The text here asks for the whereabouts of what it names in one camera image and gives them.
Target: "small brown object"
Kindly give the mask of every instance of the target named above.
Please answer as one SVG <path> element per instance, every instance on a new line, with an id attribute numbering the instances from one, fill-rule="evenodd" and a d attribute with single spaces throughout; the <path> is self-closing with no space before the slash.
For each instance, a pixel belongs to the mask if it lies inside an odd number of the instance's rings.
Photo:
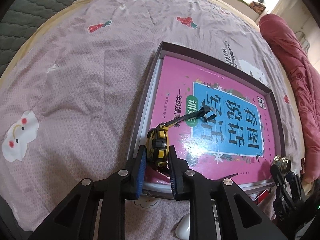
<path id="1" fill-rule="evenodd" d="M 266 9 L 266 6 L 260 2 L 251 2 L 249 5 L 259 15 Z"/>
<path id="2" fill-rule="evenodd" d="M 304 174 L 304 158 L 301 159 L 300 175 Z"/>

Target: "blue title panel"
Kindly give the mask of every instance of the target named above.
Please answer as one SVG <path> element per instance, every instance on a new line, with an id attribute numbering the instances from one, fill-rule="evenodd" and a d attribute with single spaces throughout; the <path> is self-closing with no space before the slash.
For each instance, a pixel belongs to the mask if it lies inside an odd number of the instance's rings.
<path id="1" fill-rule="evenodd" d="M 206 117 L 217 115 L 207 123 L 198 119 L 192 128 L 192 137 L 199 147 L 212 153 L 261 155 L 260 116 L 255 105 L 199 83 L 194 83 L 193 94 L 199 101 L 198 110 L 206 104 L 213 108 Z"/>

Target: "pink comforter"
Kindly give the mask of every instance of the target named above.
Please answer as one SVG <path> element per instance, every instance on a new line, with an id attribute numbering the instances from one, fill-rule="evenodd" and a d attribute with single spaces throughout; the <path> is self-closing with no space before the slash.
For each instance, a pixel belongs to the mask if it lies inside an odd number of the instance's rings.
<path id="1" fill-rule="evenodd" d="M 259 27 L 288 74 L 306 147 L 304 180 L 312 182 L 320 177 L 320 75 L 281 17 L 267 14 L 261 18 Z"/>

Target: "pink book cover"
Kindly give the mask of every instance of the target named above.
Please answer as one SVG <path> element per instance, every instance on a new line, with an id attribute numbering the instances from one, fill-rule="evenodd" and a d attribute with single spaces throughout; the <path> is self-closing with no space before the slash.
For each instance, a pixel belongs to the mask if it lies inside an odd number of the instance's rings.
<path id="1" fill-rule="evenodd" d="M 271 118 L 264 96 L 214 71 L 165 56 L 150 128 L 212 107 L 216 118 L 189 119 L 169 129 L 169 145 L 178 158 L 208 179 L 238 173 L 237 184 L 270 179 L 275 157 Z M 169 184 L 158 172 L 146 172 L 145 180 Z"/>

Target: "cloud print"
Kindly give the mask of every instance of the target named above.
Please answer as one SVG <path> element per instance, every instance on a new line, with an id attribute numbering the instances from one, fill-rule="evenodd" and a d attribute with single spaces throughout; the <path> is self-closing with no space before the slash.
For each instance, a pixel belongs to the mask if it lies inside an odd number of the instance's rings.
<path id="1" fill-rule="evenodd" d="M 133 203 L 136 207 L 147 210 L 151 208 L 155 208 L 159 204 L 158 198 L 141 196 L 138 200 L 135 200 Z"/>
<path id="2" fill-rule="evenodd" d="M 13 162 L 16 159 L 22 161 L 27 151 L 27 143 L 37 137 L 39 123 L 33 111 L 25 111 L 21 118 L 15 122 L 7 132 L 2 143 L 4 158 Z"/>

